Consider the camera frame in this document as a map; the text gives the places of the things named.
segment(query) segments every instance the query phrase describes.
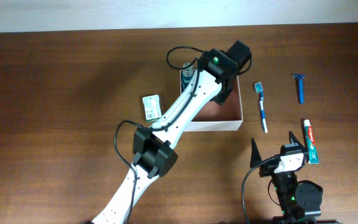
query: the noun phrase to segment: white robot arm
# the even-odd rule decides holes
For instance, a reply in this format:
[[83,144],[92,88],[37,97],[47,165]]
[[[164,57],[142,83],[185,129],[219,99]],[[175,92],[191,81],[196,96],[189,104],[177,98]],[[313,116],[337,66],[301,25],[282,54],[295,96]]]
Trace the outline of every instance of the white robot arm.
[[145,192],[147,187],[164,176],[178,156],[173,151],[188,123],[210,100],[222,104],[232,90],[232,80],[239,70],[251,59],[249,48],[237,41],[227,52],[212,49],[204,52],[198,61],[197,75],[168,111],[150,128],[138,128],[134,135],[132,168],[123,183],[107,204],[96,216],[94,224],[122,224],[131,208],[132,189],[135,186],[132,206]]

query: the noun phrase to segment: toothpaste tube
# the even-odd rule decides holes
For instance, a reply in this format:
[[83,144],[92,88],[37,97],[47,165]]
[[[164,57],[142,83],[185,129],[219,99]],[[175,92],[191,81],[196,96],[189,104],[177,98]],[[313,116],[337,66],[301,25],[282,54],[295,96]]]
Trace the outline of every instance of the toothpaste tube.
[[309,164],[318,164],[318,156],[316,151],[316,144],[314,143],[313,130],[310,125],[309,120],[305,120],[303,122],[303,126],[305,127],[305,135],[306,135],[306,148],[309,151]]

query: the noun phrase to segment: cardboard box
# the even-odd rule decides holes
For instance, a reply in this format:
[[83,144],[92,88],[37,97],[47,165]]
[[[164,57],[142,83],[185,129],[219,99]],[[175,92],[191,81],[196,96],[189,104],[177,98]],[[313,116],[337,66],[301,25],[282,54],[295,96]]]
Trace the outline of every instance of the cardboard box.
[[242,105],[239,78],[223,105],[210,101],[185,128],[188,131],[237,131],[242,123]]

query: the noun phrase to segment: blue toothbrush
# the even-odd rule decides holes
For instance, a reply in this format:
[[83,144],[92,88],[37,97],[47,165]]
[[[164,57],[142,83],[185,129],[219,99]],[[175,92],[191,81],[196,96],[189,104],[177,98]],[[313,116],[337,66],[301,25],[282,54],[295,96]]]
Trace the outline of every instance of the blue toothbrush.
[[255,83],[255,91],[257,93],[260,93],[260,100],[259,100],[260,117],[262,118],[262,127],[264,128],[265,133],[267,133],[266,117],[265,117],[265,110],[264,110],[264,89],[262,88],[261,82]]

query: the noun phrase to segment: white wall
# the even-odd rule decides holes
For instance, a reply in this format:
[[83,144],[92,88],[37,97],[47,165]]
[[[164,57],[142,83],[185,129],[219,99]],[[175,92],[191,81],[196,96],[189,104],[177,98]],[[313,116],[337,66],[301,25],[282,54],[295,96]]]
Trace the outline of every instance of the white wall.
[[0,32],[358,22],[357,0],[0,0]]

